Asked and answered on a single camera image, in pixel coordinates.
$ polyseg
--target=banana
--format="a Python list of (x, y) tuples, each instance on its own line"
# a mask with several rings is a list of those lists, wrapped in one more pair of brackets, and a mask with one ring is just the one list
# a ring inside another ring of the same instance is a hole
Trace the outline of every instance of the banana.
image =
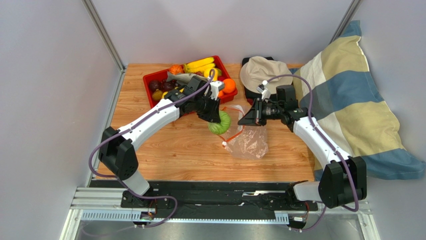
[(199, 67), (196, 67), (196, 68), (186, 68), (185, 67), (184, 70), (185, 70), (185, 73), (196, 73), (196, 72), (204, 73), (204, 70), (211, 69), (211, 68), (214, 68), (214, 67), (216, 67), (216, 64), (209, 63), (207, 65), (199, 66)]
[(186, 63), (187, 69), (196, 69), (199, 67), (202, 67), (207, 64), (212, 64), (215, 61), (214, 57), (206, 57), (204, 59), (198, 60), (198, 61), (192, 61), (190, 63)]
[[(222, 70), (220, 70), (219, 68), (214, 68), (214, 69), (216, 70), (215, 78), (222, 76)], [(203, 75), (204, 75), (205, 78), (209, 77), (210, 70), (211, 70), (211, 68), (207, 68), (206, 70), (204, 70)]]

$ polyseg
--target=vertical metal post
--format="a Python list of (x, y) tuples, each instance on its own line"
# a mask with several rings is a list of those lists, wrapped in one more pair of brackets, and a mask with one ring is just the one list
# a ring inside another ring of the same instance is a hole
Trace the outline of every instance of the vertical metal post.
[(363, 0), (352, 0), (349, 7), (347, 8), (346, 13), (344, 14), (343, 18), (341, 19), (341, 22), (339, 26), (336, 29), (336, 32), (333, 35), (333, 38), (331, 39), (330, 43), (332, 43), (334, 40), (336, 40), (346, 29), (346, 27), (351, 22), (352, 18), (354, 17), (355, 13), (357, 12), (358, 8), (360, 7)]
[(63, 225), (60, 240), (74, 240), (79, 231), (80, 219), (82, 218), (82, 209), (70, 209)]
[(106, 47), (111, 53), (112, 59), (114, 59), (114, 62), (117, 65), (118, 69), (120, 69), (120, 71), (123, 73), (124, 70), (126, 69), (126, 66), (123, 64), (123, 61), (121, 60), (120, 55), (117, 52), (117, 49), (114, 47), (114, 44), (111, 41), (111, 38), (108, 35), (107, 30), (105, 29), (104, 24), (102, 23), (98, 12), (96, 11), (95, 5), (93, 4), (92, 0), (81, 0), (81, 1), (86, 7), (87, 12), (89, 13), (91, 19), (93, 20), (94, 25), (96, 26), (100, 36), (105, 42)]

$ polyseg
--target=clear plastic bag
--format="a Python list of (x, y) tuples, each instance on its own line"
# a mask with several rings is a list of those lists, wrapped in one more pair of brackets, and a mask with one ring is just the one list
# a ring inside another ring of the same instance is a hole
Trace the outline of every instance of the clear plastic bag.
[(231, 118), (230, 128), (219, 137), (223, 147), (235, 158), (261, 159), (268, 152), (268, 134), (265, 126), (239, 126), (248, 109), (240, 105), (226, 106), (222, 109)]

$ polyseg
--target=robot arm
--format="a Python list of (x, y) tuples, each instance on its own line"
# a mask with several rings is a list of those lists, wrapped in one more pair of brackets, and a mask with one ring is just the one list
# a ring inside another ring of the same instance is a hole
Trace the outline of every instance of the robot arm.
[(320, 181), (296, 182), (290, 185), (290, 194), (294, 202), (323, 202), (328, 208), (335, 208), (354, 202), (354, 195), (341, 158), (349, 166), (359, 200), (367, 197), (367, 167), (361, 157), (351, 157), (342, 150), (318, 125), (313, 116), (308, 116), (307, 108), (299, 108), (296, 91), (292, 85), (281, 85), (276, 88), (277, 101), (270, 96), (267, 84), (257, 89), (262, 99), (255, 99), (247, 114), (238, 121), (239, 125), (264, 126), (267, 120), (281, 120), (288, 128), (299, 136), (320, 162), (323, 174)]
[(118, 128), (109, 127), (102, 134), (102, 141), (118, 134), (121, 131), (132, 129), (119, 136), (99, 151), (99, 160), (106, 165), (126, 186), (139, 195), (145, 194), (150, 185), (138, 171), (136, 151), (154, 133), (165, 125), (177, 120), (185, 114), (196, 112), (198, 117), (212, 123), (220, 123), (218, 93), (224, 88), (220, 81), (211, 82), (205, 92), (173, 105), (173, 102), (193, 94), (204, 86), (206, 82), (194, 76), (183, 87), (183, 92), (178, 89), (169, 91), (155, 107), (140, 116), (135, 121)]

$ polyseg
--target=red plastic basket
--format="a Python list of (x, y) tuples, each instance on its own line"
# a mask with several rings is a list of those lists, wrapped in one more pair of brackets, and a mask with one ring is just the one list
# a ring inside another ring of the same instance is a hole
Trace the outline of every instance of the red plastic basket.
[[(222, 76), (227, 78), (227, 79), (230, 79), (230, 75), (228, 74), (227, 70), (225, 69), (225, 66), (222, 63), (221, 58), (218, 57), (218, 56), (213, 56), (213, 58), (214, 58), (214, 64), (216, 64), (216, 68), (218, 68), (222, 71)], [(145, 84), (145, 90), (146, 90), (146, 94), (148, 95), (149, 105), (151, 106), (151, 108), (153, 108), (159, 102), (154, 101), (151, 98), (153, 92), (150, 91), (150, 88), (148, 87), (148, 85), (150, 84), (151, 81), (158, 80), (158, 81), (161, 82), (163, 79), (166, 79), (168, 70), (169, 69), (165, 69), (165, 70), (162, 70), (162, 71), (154, 72), (154, 73), (147, 74), (147, 75), (143, 76), (143, 84)], [(235, 89), (234, 92), (223, 95), (222, 97), (220, 97), (220, 103), (224, 104), (224, 103), (227, 103), (229, 101), (232, 101), (234, 99), (234, 96), (237, 95), (237, 93), (238, 93), (238, 90)]]

